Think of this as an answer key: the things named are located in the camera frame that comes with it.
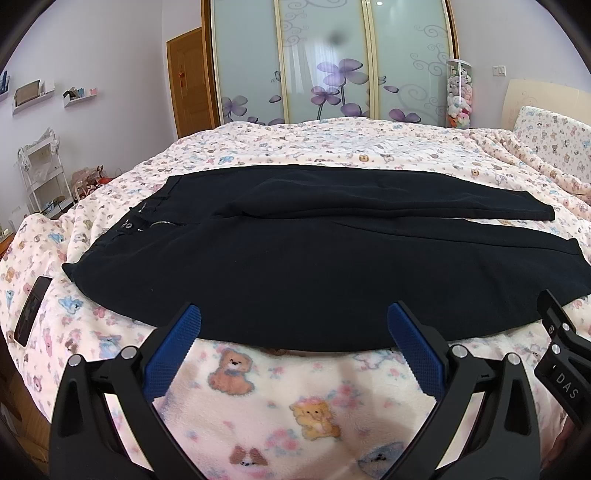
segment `pink floral blanket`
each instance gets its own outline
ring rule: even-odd
[[[168,176],[261,163],[436,171],[527,190],[554,207],[555,221],[478,221],[574,237],[591,258],[591,214],[581,199],[587,187],[544,163],[508,131],[460,132],[365,118],[273,127],[233,122],[177,141],[59,220],[32,215],[18,231],[0,262],[0,326],[20,374],[48,419],[70,355],[111,358],[125,345],[141,344],[151,331],[85,298],[61,264],[77,261]],[[23,348],[12,333],[39,275],[54,280]],[[587,335],[589,299],[575,300],[566,310],[579,332]],[[535,397],[543,454],[548,452],[564,413],[533,376],[548,345],[542,326],[534,323],[463,344],[479,356],[500,359],[511,351],[521,355]],[[155,400],[174,437],[206,476],[233,480],[379,478],[409,444],[433,404],[397,351],[272,355],[206,340],[195,341],[168,393]],[[147,465],[118,403],[110,398],[109,405],[131,458]],[[477,409],[474,399],[446,461],[460,452]]]

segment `smartphone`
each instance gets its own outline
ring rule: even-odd
[[[18,318],[17,327],[14,329],[14,340],[22,346],[27,346],[33,323],[41,306],[41,301],[53,279],[51,277],[38,277],[33,285],[21,316]]]

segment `sliding wardrobe door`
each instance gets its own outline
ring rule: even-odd
[[[272,0],[211,0],[213,54],[222,123],[284,122]]]
[[[288,121],[369,116],[365,0],[275,0]]]
[[[368,0],[378,69],[376,118],[445,126],[446,61],[453,52],[445,0]]]

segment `screw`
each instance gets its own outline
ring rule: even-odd
[[[135,357],[135,354],[138,352],[138,349],[134,346],[126,346],[123,350],[121,350],[121,357],[126,360],[130,360]]]
[[[519,355],[516,353],[510,353],[507,355],[507,360],[509,360],[509,363],[513,365],[519,365],[519,363],[521,363],[521,358],[519,358]]]
[[[466,350],[465,346],[454,345],[452,348],[452,353],[458,358],[464,358],[468,355],[468,350]]]
[[[82,362],[82,356],[78,354],[72,355],[68,359],[68,365],[70,365],[71,367],[77,367],[78,365],[80,365],[80,362]]]

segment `black pants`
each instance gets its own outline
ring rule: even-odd
[[[591,293],[575,239],[467,218],[552,220],[527,192],[437,173],[254,166],[170,177],[64,270],[120,314],[159,326],[187,301],[200,337],[270,348],[386,348],[403,300],[447,340],[538,319]]]

